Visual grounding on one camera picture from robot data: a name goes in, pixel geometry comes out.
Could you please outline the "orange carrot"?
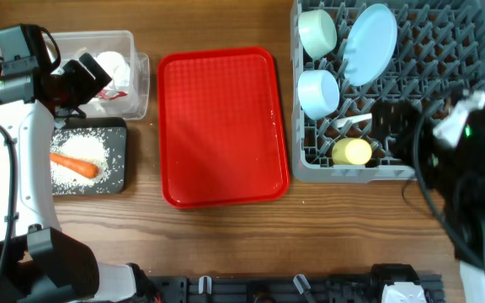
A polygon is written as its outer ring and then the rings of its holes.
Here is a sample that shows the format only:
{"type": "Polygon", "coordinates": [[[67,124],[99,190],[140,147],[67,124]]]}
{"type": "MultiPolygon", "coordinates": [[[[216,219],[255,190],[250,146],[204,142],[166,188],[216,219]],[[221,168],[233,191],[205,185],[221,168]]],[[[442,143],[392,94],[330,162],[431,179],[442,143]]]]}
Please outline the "orange carrot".
{"type": "Polygon", "coordinates": [[[85,178],[96,178],[100,174],[100,169],[90,163],[79,159],[65,157],[60,154],[51,153],[50,160],[58,165],[66,167],[85,178]]]}

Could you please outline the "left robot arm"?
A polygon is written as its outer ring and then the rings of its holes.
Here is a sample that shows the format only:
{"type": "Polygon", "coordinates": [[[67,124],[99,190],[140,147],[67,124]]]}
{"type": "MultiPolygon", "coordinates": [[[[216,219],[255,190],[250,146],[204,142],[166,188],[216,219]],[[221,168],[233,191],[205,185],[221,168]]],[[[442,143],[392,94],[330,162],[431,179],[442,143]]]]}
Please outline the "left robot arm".
{"type": "Polygon", "coordinates": [[[66,235],[56,216],[51,138],[56,114],[81,106],[109,84],[89,54],[50,54],[39,25],[0,29],[0,302],[159,302],[134,263],[100,263],[66,235]]]}

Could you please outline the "light blue plate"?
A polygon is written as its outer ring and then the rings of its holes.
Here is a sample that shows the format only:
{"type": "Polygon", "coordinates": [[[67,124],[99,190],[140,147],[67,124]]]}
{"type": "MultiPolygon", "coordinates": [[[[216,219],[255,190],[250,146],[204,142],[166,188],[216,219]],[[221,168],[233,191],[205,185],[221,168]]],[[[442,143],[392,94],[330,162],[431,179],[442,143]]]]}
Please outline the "light blue plate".
{"type": "Polygon", "coordinates": [[[350,30],[343,61],[344,77],[352,86],[376,80],[387,68],[397,44],[397,21],[381,3],[370,5],[350,30]]]}

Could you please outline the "light blue bowl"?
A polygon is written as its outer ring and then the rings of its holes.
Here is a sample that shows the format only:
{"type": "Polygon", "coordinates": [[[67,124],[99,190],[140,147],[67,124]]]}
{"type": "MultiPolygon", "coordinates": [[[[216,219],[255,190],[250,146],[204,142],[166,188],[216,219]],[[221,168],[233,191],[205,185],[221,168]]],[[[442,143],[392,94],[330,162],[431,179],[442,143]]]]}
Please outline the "light blue bowl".
{"type": "Polygon", "coordinates": [[[327,70],[304,71],[296,88],[300,105],[311,120],[322,119],[338,108],[338,83],[327,70]]]}

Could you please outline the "white plastic spoon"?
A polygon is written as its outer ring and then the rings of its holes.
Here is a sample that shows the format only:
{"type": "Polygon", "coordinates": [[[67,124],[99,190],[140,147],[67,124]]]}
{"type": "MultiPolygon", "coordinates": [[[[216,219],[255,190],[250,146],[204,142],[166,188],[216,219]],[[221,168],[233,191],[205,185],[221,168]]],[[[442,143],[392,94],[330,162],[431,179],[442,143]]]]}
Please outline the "white plastic spoon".
{"type": "Polygon", "coordinates": [[[334,125],[337,128],[343,128],[346,124],[357,124],[362,121],[367,121],[372,119],[372,113],[368,114],[358,114],[353,116],[344,117],[334,121],[334,125]]]}

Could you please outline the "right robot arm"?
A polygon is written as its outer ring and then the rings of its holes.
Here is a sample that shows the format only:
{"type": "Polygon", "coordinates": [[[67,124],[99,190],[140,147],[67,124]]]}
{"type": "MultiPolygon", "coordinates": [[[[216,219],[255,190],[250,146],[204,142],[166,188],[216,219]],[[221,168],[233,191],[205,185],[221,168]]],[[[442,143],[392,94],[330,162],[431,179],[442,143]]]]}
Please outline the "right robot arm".
{"type": "Polygon", "coordinates": [[[413,168],[461,264],[466,301],[485,302],[485,109],[460,123],[459,141],[448,147],[433,132],[431,116],[439,106],[378,103],[371,110],[372,132],[379,141],[392,137],[392,155],[413,168]]]}

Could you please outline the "mint green bowl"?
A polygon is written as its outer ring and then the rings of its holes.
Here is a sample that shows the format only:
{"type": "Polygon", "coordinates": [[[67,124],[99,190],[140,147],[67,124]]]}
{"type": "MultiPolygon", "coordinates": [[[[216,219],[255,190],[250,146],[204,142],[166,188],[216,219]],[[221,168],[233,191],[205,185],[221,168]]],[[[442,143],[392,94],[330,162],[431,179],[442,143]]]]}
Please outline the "mint green bowl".
{"type": "Polygon", "coordinates": [[[328,12],[318,9],[301,13],[298,28],[303,49],[313,60],[324,57],[336,47],[337,31],[328,12]]]}

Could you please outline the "yellow plastic cup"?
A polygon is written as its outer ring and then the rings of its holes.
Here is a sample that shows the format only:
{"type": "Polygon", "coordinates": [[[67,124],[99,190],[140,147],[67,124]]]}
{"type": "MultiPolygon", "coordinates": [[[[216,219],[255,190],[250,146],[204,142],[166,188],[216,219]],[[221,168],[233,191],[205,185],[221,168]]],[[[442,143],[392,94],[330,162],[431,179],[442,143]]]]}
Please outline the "yellow plastic cup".
{"type": "Polygon", "coordinates": [[[338,165],[365,165],[372,156],[370,144],[360,138],[344,138],[333,147],[332,159],[338,165]]]}

